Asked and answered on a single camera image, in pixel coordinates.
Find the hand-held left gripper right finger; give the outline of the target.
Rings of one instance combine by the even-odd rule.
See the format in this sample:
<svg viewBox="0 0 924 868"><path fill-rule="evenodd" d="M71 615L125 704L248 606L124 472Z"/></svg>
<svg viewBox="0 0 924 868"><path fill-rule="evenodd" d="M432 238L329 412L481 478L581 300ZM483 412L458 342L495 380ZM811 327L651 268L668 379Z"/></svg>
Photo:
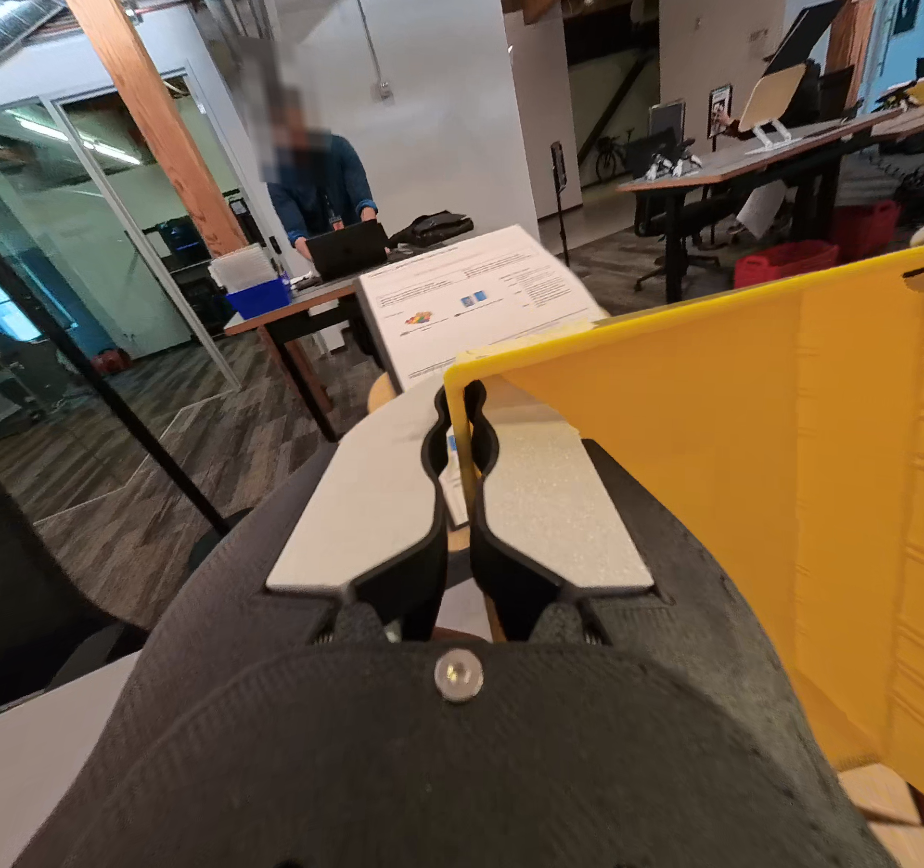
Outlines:
<svg viewBox="0 0 924 868"><path fill-rule="evenodd" d="M470 564L508 641L526 641L551 605L653 591L653 574L568 420L505 380L471 383L466 413L476 476Z"/></svg>

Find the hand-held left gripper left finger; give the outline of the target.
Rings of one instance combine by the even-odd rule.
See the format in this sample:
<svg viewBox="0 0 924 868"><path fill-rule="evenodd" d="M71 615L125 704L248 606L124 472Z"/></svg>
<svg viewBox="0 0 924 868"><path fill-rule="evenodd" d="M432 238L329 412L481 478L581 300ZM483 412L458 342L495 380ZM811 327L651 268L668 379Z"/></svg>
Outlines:
<svg viewBox="0 0 924 868"><path fill-rule="evenodd" d="M364 603L404 640L430 640L448 572L448 425L444 388L416 386L345 434L266 590Z"/></svg>

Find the yellow plastic bin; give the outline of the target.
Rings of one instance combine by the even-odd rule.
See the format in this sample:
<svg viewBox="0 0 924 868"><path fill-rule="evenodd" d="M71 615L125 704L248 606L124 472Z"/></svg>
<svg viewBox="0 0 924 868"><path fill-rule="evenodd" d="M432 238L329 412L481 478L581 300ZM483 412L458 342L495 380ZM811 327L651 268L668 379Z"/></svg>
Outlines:
<svg viewBox="0 0 924 868"><path fill-rule="evenodd" d="M923 780L922 247L464 354L616 459L719 561L833 764Z"/></svg>

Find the small printed sheet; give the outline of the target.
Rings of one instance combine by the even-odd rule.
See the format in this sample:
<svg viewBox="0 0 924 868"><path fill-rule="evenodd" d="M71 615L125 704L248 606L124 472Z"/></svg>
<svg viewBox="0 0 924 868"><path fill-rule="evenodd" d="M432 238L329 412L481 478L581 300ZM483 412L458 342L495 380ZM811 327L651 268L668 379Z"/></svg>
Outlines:
<svg viewBox="0 0 924 868"><path fill-rule="evenodd" d="M468 526L468 503L461 478L455 434L448 431L445 441L447 461L445 469L440 474L440 484L448 510L449 523L454 531Z"/></svg>

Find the wooden desk with black legs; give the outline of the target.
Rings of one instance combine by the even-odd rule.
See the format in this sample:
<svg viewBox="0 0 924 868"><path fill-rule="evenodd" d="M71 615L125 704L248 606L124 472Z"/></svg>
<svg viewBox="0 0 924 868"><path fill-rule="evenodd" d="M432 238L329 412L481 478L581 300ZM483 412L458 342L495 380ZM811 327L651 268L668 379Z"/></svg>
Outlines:
<svg viewBox="0 0 924 868"><path fill-rule="evenodd" d="M374 328L372 301L369 293L361 288L360 280L371 273L387 267L416 259L433 256L439 252L467 246L472 238L467 234L452 238L429 249L400 247L387 250L387 264L373 270L355 274L333 282L324 282L320 275L303 275L287 280L292 293L292 302L263 316L244 321L238 314L225 326L225 335L230 337L257 330L270 347L271 354L280 364L286 380L304 402L308 413L317 424L323 438L337 442L342 433L336 432L328 415L333 410L321 380L308 356L302 352L300 340L332 328L340 323L357 323L364 327L370 338L370 357L387 372L393 384L398 385L398 374L386 352L383 332Z"/></svg>

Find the blue plastic bin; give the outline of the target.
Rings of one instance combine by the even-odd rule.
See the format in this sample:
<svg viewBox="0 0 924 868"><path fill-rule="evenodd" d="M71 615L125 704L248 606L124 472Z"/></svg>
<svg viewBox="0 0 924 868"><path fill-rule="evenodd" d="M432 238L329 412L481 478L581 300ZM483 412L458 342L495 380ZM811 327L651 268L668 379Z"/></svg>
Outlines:
<svg viewBox="0 0 924 868"><path fill-rule="evenodd" d="M235 313L247 321L288 306L292 293L287 280L276 276L246 289L227 292L225 298Z"/></svg>

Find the printed instruction sheet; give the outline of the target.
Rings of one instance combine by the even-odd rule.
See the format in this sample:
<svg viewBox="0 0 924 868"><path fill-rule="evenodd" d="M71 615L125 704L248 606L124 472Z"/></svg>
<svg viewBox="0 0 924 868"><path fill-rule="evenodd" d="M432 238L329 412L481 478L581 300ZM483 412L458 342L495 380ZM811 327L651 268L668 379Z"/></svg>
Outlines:
<svg viewBox="0 0 924 868"><path fill-rule="evenodd" d="M355 285L398 395L467 351L607 317L582 280L519 226L391 262Z"/></svg>

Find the black laptop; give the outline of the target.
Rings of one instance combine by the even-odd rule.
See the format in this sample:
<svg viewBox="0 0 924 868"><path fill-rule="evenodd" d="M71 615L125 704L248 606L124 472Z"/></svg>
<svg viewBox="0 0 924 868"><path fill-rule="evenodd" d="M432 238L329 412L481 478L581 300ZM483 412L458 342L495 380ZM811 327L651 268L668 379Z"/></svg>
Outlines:
<svg viewBox="0 0 924 868"><path fill-rule="evenodd" d="M307 241L314 268L324 282L333 282L387 264L388 237L373 219Z"/></svg>

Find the black bag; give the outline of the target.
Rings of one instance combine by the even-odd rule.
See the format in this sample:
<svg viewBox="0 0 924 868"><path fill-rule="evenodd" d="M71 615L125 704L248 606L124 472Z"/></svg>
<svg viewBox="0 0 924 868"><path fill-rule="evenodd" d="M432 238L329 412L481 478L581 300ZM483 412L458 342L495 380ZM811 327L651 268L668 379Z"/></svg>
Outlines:
<svg viewBox="0 0 924 868"><path fill-rule="evenodd" d="M407 227L388 238L388 248L429 249L446 241L467 234L474 229L474 222L468 215L442 211L417 217Z"/></svg>

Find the black swivel chair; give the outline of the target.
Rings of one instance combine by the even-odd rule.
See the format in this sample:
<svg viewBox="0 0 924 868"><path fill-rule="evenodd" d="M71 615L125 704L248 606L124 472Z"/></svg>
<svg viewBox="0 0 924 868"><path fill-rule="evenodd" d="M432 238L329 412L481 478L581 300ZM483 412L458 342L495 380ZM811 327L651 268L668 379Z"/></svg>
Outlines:
<svg viewBox="0 0 924 868"><path fill-rule="evenodd" d="M701 168L702 162L691 152L694 139L678 142L673 129L631 141L626 149L626 169L633 181L655 181L661 176L683 174L687 168ZM666 201L653 192L633 192L635 214L633 231L640 238L666 237ZM687 207L677 221L680 227L680 247L687 251L687 238L693 238L700 248L701 231L729 215L730 206L716 196Z"/></svg>

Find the black floor stand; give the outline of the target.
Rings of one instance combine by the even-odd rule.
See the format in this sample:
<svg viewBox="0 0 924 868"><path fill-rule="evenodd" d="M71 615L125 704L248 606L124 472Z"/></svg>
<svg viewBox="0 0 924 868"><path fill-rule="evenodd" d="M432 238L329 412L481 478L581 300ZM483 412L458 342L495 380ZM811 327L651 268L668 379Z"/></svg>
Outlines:
<svg viewBox="0 0 924 868"><path fill-rule="evenodd" d="M562 204L562 195L564 193L565 187L567 186L567 174L565 170L564 149L560 141L553 142L550 145L550 154L552 162L552 182L555 191L557 221L559 227L559 238L565 266L570 268L570 254L567 244L564 208Z"/></svg>

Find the red plastic bin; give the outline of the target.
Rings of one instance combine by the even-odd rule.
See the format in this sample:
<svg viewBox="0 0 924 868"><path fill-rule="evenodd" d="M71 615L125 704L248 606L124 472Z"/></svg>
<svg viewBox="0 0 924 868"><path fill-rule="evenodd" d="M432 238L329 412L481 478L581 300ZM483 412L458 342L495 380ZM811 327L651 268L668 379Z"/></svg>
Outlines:
<svg viewBox="0 0 924 868"><path fill-rule="evenodd" d="M901 205L894 200L836 207L829 238L838 247L838 263L881 254L893 241L901 212Z"/></svg>
<svg viewBox="0 0 924 868"><path fill-rule="evenodd" d="M839 246L827 240L786 242L739 258L734 266L733 288L772 283L823 271L838 264Z"/></svg>

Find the bicycle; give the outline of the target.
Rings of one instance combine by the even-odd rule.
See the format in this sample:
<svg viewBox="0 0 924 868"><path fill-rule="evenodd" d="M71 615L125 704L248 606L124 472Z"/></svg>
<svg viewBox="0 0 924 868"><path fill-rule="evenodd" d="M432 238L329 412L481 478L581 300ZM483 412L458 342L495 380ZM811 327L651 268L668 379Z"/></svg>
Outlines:
<svg viewBox="0 0 924 868"><path fill-rule="evenodd" d="M595 143L595 174L600 183L606 183L629 171L628 149L634 128L627 128L622 137L600 135Z"/></svg>

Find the long grey-topped desk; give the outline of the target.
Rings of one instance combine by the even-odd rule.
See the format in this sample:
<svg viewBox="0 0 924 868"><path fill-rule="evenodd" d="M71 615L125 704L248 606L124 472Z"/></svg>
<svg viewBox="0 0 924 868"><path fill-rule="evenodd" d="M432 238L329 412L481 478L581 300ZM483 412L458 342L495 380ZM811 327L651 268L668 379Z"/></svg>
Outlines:
<svg viewBox="0 0 924 868"><path fill-rule="evenodd" d="M819 231L821 223L830 220L834 208L834 165L843 157L870 146L920 133L922 125L921 106L892 108L852 120L797 128L793 136L802 137L802 141L772 153L746 155L758 145L758 140L751 139L706 155L701 168L687 168L683 174L661 176L655 181L629 181L619 187L618 192L653 192L666 201L664 261L645 278L664 277L665 302L675 304L683 299L683 282L689 265L695 261L715 262L714 257L693 255L680 247L679 215L703 199L716 196L724 199L730 206L730 215L737 202L745 202L750 193L759 188L778 181L799 185L808 182L810 177L821 177L826 200L818 202L814 219L807 215L798 218L802 229Z"/></svg>

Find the laptop stand with tan board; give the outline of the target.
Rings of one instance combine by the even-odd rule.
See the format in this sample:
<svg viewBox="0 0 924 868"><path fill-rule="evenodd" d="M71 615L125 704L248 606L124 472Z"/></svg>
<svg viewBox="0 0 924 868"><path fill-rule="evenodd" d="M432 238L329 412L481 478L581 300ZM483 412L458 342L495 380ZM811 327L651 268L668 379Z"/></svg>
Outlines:
<svg viewBox="0 0 924 868"><path fill-rule="evenodd" d="M738 121L739 131L750 131L758 140L746 155L764 155L802 141L783 125L788 109L804 76L805 63L765 74L755 85Z"/></svg>

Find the wooden post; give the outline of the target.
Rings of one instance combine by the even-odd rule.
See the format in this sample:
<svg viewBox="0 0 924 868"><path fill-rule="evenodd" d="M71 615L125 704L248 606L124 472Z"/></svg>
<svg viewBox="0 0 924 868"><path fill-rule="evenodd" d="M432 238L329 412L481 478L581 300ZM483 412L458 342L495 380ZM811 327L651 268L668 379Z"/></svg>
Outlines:
<svg viewBox="0 0 924 868"><path fill-rule="evenodd" d="M65 0L214 257L246 238L120 0Z"/></svg>

